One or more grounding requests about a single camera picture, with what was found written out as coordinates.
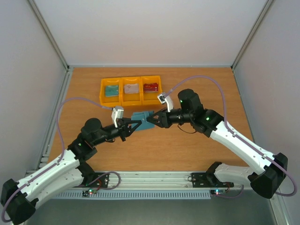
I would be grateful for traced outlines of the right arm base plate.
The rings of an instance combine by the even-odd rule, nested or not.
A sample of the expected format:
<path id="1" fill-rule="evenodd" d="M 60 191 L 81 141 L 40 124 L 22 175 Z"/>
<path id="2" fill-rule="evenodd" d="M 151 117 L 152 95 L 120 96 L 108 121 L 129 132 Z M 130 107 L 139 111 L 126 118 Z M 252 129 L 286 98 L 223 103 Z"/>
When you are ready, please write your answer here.
<path id="1" fill-rule="evenodd" d="M 218 180 L 209 181 L 205 172 L 193 172 L 188 177 L 193 188 L 233 188 L 231 182 L 220 182 Z"/>

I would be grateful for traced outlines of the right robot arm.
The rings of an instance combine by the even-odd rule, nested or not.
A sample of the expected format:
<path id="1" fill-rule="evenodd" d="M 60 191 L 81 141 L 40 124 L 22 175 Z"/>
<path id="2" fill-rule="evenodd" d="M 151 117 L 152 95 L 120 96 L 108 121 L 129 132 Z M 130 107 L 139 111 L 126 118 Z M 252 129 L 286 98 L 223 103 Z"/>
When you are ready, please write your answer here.
<path id="1" fill-rule="evenodd" d="M 224 145 L 247 163 L 246 167 L 213 163 L 206 171 L 206 180 L 211 187 L 226 182 L 247 185 L 261 197 L 270 199 L 286 177 L 283 170 L 287 169 L 287 157 L 282 153 L 274 155 L 247 139 L 226 123 L 222 115 L 205 109 L 193 90 L 182 90 L 178 99 L 180 108 L 162 109 L 149 116 L 147 121 L 160 128 L 189 123 L 196 132 Z"/>

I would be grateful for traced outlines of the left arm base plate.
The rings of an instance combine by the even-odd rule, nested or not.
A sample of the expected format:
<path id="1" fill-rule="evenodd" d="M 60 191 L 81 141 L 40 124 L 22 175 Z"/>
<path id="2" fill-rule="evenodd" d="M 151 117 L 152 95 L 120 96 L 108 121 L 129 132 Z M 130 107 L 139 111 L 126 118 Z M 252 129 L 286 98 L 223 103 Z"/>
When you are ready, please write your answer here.
<path id="1" fill-rule="evenodd" d="M 89 174 L 83 179 L 83 182 L 79 185 L 80 188 L 106 188 L 108 187 L 109 174 L 105 172 L 95 172 Z"/>

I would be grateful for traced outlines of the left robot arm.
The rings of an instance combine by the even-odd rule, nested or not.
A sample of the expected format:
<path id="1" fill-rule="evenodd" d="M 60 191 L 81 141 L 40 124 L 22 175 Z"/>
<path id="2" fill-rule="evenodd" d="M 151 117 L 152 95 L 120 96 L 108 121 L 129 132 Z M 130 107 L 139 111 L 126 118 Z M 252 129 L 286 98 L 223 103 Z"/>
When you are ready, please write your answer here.
<path id="1" fill-rule="evenodd" d="M 97 118 L 87 120 L 77 138 L 53 161 L 19 181 L 9 179 L 3 184 L 0 196 L 2 221 L 19 225 L 58 193 L 99 182 L 106 174 L 97 175 L 87 164 L 87 160 L 96 154 L 96 146 L 112 143 L 117 137 L 125 141 L 141 123 L 124 118 L 103 127 Z"/>

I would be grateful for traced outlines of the teal card holder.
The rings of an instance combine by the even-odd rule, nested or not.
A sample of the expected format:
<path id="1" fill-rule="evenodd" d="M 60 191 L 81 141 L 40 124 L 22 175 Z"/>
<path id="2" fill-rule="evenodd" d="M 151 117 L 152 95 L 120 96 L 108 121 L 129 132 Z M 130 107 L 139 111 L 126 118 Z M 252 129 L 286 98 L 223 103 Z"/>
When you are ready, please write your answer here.
<path id="1" fill-rule="evenodd" d="M 141 125 L 136 129 L 136 131 L 154 128 L 155 125 L 147 121 L 147 118 L 153 114 L 154 111 L 134 112 L 131 116 L 131 120 L 140 120 L 142 122 Z"/>

